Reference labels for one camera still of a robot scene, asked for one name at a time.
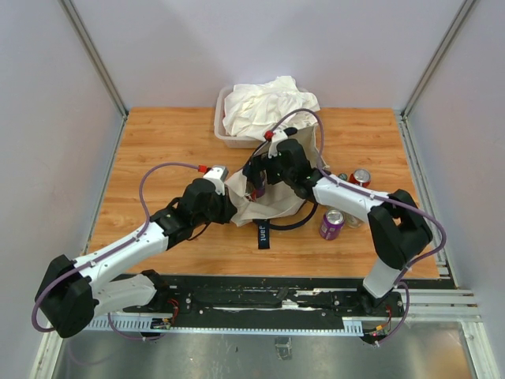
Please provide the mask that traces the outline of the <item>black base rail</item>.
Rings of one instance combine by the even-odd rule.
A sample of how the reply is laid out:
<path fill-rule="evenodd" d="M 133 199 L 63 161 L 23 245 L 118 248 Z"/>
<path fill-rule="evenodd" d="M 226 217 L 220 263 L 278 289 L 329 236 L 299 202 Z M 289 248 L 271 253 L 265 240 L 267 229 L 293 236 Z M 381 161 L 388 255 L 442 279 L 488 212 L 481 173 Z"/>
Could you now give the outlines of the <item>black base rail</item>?
<path fill-rule="evenodd" d="M 155 295 L 135 290 L 128 306 L 121 295 L 117 311 L 96 317 L 90 330 L 139 332 L 155 339 L 168 332 L 316 334 L 381 340 L 408 301 L 397 291 L 374 299 L 358 279 L 168 276 L 147 271 Z"/>

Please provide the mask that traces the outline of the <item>red soda can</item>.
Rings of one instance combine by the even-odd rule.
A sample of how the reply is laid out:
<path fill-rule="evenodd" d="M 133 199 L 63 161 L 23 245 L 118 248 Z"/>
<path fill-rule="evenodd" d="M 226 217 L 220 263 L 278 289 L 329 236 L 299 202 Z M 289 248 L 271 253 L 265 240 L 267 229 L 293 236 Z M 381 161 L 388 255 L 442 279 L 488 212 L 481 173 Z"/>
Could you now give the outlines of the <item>red soda can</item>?
<path fill-rule="evenodd" d="M 368 187 L 371 183 L 372 176 L 371 173 L 364 169 L 358 168 L 356 169 L 349 178 L 349 182 L 361 187 Z"/>

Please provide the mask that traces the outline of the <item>purple soda can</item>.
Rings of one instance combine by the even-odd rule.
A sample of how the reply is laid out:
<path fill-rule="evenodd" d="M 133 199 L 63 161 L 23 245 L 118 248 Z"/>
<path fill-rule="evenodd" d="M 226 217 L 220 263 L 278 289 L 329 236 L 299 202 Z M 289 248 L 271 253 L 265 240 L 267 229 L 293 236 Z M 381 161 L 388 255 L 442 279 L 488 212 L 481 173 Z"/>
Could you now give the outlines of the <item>purple soda can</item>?
<path fill-rule="evenodd" d="M 254 186 L 252 182 L 247 181 L 245 187 L 245 197 L 249 201 L 257 201 L 265 194 L 265 190 L 266 182 L 264 179 L 260 180 L 260 184 L 258 186 Z"/>
<path fill-rule="evenodd" d="M 323 214 L 319 233 L 324 240 L 335 240 L 345 225 L 345 217 L 338 209 L 329 209 Z"/>

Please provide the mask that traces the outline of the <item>crumpled white cloth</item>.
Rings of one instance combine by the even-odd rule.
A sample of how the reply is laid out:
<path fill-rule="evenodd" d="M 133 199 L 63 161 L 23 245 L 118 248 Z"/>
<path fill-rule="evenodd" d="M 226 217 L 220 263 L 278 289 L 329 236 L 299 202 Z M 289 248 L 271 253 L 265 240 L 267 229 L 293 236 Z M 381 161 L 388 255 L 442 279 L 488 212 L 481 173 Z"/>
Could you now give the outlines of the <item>crumpled white cloth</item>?
<path fill-rule="evenodd" d="M 223 125 L 233 137 L 260 141 L 282 117 L 301 108 L 317 112 L 320 105 L 313 93 L 299 89 L 292 76 L 264 84 L 236 84 L 224 99 Z"/>

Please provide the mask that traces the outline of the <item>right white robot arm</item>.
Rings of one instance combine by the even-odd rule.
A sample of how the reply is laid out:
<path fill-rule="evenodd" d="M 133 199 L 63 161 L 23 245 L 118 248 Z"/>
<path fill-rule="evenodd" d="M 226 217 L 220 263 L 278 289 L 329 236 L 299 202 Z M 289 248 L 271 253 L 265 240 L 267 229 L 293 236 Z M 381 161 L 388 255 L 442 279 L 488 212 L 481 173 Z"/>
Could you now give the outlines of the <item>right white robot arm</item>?
<path fill-rule="evenodd" d="M 243 174 L 255 187 L 282 182 L 301 199 L 337 208 L 369 225 L 377 259 L 358 288 L 357 305 L 365 315 L 377 315 L 407 265 L 433 240 L 421 210 L 405 190 L 372 191 L 330 174 L 321 162 L 310 163 L 294 139 L 280 142 L 276 149 L 274 156 L 252 155 Z"/>

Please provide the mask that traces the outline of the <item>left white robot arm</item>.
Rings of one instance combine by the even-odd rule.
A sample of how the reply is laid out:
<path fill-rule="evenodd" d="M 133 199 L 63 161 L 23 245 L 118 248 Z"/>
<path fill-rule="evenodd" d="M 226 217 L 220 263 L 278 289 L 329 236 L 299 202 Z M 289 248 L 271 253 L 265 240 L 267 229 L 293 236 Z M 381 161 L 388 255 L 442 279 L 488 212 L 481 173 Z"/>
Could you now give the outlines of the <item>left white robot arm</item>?
<path fill-rule="evenodd" d="M 117 276 L 190 240 L 202 225 L 229 223 L 236 211 L 223 180 L 209 175 L 197 178 L 141 229 L 84 257 L 54 258 L 36 292 L 35 311 L 50 322 L 46 330 L 61 338 L 75 336 L 94 317 L 121 308 L 144 305 L 158 313 L 168 305 L 167 290 L 145 275 L 121 281 Z"/>

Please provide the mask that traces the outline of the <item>white plastic basket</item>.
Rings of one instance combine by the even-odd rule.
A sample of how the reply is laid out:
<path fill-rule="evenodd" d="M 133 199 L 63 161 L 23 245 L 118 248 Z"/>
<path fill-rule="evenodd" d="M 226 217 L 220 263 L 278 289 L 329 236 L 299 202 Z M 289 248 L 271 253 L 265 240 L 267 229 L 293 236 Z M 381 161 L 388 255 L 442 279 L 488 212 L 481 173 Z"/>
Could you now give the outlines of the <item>white plastic basket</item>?
<path fill-rule="evenodd" d="M 223 87 L 218 94 L 215 105 L 214 117 L 214 134 L 221 140 L 228 148 L 235 149 L 254 149 L 260 142 L 251 137 L 233 137 L 229 135 L 224 128 L 223 119 L 225 116 L 224 99 L 233 91 L 234 86 L 229 85 Z"/>

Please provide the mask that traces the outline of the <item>cream canvas tote bag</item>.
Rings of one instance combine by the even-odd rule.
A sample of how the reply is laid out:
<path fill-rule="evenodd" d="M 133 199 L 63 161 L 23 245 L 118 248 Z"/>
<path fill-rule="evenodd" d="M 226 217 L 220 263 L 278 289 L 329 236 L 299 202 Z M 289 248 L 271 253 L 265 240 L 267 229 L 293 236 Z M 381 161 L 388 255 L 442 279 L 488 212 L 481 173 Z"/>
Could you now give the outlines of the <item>cream canvas tote bag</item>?
<path fill-rule="evenodd" d="M 275 185 L 266 184 L 265 194 L 257 201 L 249 201 L 245 197 L 245 187 L 248 179 L 237 171 L 226 180 L 226 187 L 237 214 L 231 221 L 242 227 L 253 223 L 257 227 L 257 242 L 260 250 L 270 248 L 271 231 L 292 231 L 307 224 L 316 214 L 317 206 L 313 205 L 307 216 L 286 225 L 272 223 L 272 220 L 297 214 L 305 204 L 305 200 L 283 182 Z"/>

